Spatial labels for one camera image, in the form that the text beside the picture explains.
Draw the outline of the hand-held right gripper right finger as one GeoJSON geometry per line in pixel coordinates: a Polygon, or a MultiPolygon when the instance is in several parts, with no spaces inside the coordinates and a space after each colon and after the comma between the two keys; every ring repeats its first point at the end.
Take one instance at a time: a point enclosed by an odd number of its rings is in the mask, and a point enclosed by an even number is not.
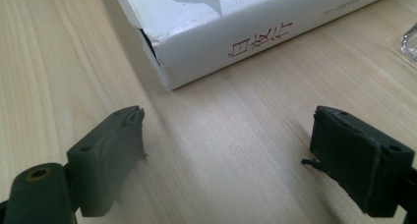
{"type": "Polygon", "coordinates": [[[415,151],[345,111],[319,106],[302,162],[326,173],[371,217],[415,216],[415,151]]]}

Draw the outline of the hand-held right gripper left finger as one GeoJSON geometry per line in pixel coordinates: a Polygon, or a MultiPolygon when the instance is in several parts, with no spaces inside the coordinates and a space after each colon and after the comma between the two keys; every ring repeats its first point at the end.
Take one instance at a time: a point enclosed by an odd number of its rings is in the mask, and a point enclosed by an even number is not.
{"type": "Polygon", "coordinates": [[[139,106],[115,111],[67,151],[72,205],[85,217],[103,216],[121,200],[128,174],[147,156],[144,118],[139,106]]]}

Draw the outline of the clear plastic object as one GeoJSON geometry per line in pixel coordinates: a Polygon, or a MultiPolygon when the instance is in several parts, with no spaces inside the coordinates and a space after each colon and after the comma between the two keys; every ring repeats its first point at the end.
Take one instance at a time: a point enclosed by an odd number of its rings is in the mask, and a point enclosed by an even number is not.
{"type": "Polygon", "coordinates": [[[417,23],[402,36],[400,49],[408,60],[417,65],[417,23]]]}

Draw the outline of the white cardboard box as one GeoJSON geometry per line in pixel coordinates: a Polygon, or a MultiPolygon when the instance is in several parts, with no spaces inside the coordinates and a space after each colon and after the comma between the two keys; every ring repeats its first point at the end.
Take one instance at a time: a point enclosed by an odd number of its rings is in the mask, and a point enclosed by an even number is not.
{"type": "Polygon", "coordinates": [[[379,0],[117,1],[175,89],[379,0]]]}

